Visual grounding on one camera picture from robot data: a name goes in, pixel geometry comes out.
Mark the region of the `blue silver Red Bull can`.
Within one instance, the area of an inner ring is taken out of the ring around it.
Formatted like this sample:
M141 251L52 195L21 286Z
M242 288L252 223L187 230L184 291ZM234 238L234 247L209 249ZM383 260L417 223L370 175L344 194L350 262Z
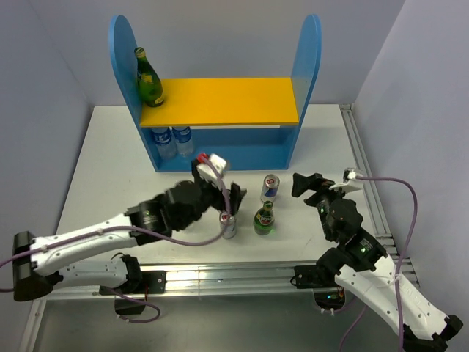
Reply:
M266 175L263 184L260 199L262 202L271 201L274 202L280 186L280 179L277 175L269 174Z

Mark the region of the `silver can red tab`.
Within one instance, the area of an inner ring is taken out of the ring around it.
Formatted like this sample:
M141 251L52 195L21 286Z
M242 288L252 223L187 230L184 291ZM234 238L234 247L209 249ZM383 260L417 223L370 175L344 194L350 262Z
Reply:
M224 211L219 215L219 224L223 231L222 238L231 239L236 236L236 218L232 214Z

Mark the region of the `green Perrier glass bottle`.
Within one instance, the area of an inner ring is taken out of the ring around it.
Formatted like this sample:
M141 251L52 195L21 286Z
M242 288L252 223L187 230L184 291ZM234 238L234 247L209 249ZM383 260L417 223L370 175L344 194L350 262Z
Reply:
M258 235L268 235L273 229L274 221L273 203L271 201L265 201L254 216L254 231Z

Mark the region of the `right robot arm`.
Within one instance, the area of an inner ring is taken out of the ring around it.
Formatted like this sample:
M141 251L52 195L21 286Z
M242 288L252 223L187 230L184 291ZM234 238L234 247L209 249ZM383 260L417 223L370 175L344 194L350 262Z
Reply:
M402 275L404 258L393 260L362 227L363 217L346 195L361 190L366 180L355 169L345 169L340 183L319 173L293 175L292 196L312 191L304 202L317 209L325 239L335 246L315 264L295 266L290 282L298 289L337 286L350 291L393 329L400 351L445 351L463 322L426 299Z

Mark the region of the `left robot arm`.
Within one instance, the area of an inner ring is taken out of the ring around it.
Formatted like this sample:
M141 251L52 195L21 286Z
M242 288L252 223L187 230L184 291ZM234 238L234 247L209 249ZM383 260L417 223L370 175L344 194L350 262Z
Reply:
M125 255L92 263L90 257L161 240L174 243L172 233L200 220L209 208L235 215L246 193L236 183L224 191L219 180L194 175L101 224L45 237L19 232L12 248L13 297L33 301L55 289L92 285L134 293L143 283L137 259Z

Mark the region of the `tall green glass bottle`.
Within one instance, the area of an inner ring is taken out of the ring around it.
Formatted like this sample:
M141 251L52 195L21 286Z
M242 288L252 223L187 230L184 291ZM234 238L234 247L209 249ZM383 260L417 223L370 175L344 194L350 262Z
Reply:
M137 86L140 98L146 105L158 107L164 102L161 80L142 47L135 48L134 54L137 60Z

